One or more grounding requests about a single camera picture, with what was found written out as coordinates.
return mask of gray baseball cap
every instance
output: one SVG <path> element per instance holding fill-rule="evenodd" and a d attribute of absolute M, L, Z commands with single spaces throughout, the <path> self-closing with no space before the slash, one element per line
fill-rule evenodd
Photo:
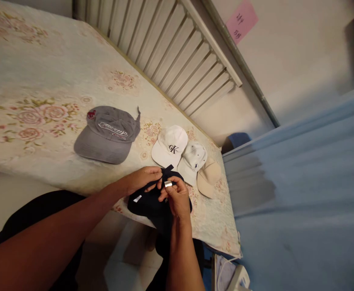
<path fill-rule="evenodd" d="M 120 164 L 129 155 L 131 144 L 141 130 L 141 113 L 135 120 L 128 112 L 98 106 L 87 114 L 87 126 L 74 145 L 75 153 L 110 164 Z"/>

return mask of cap brim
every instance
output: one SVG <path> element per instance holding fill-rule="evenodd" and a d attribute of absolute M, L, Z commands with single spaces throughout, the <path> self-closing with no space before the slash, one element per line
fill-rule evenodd
<path fill-rule="evenodd" d="M 169 167 L 169 165 L 173 165 L 173 168 L 177 169 L 177 165 L 181 159 L 181 155 L 169 155 L 157 140 L 152 148 L 152 158 L 154 162 L 164 168 Z"/>
<path fill-rule="evenodd" d="M 180 163 L 178 163 L 177 172 L 181 174 L 181 176 L 184 178 L 184 181 L 189 185 L 193 187 L 197 185 L 197 172 L 192 171 L 192 169 L 186 164 L 184 158 L 182 158 Z"/>
<path fill-rule="evenodd" d="M 203 178 L 200 172 L 197 174 L 197 188 L 200 191 L 200 193 L 203 194 L 204 196 L 214 199 L 215 197 L 214 187 Z"/>
<path fill-rule="evenodd" d="M 89 126 L 83 129 L 74 145 L 79 156 L 110 164 L 121 164 L 127 158 L 130 143 L 111 141 L 94 133 Z"/>

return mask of pink sticky note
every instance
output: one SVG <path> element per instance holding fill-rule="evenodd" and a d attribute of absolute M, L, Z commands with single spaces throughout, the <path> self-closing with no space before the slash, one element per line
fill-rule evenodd
<path fill-rule="evenodd" d="M 257 22 L 258 16 L 251 2 L 242 0 L 242 3 L 227 21 L 226 26 L 234 42 L 238 44 Z"/>

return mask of floor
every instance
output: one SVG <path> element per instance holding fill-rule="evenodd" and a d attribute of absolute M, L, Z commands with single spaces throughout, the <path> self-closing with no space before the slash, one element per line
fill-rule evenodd
<path fill-rule="evenodd" d="M 0 231 L 16 210 L 33 198 L 57 190 L 46 184 L 0 173 Z M 146 290 L 162 263 L 146 250 L 152 228 L 110 211 L 86 238 L 77 273 L 82 290 Z"/>

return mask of white cable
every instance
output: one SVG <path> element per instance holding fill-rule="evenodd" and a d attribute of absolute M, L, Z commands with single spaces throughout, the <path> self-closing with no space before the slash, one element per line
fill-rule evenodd
<path fill-rule="evenodd" d="M 231 261 L 234 261 L 234 260 L 236 260 L 236 259 L 238 259 L 238 258 L 233 258 L 233 259 L 229 259 L 229 260 L 227 260 L 227 261 L 225 261 L 224 263 L 223 263 L 223 265 L 221 266 L 221 268 L 220 268 L 220 273 L 219 273 L 219 275 L 218 275 L 218 277 L 217 277 L 217 291 L 220 291 L 220 289 L 219 289 L 219 279 L 220 279 L 220 277 L 221 277 L 221 273 L 223 272 L 223 268 L 224 268 L 224 266 L 225 266 L 225 264 L 226 263 L 230 263 Z"/>

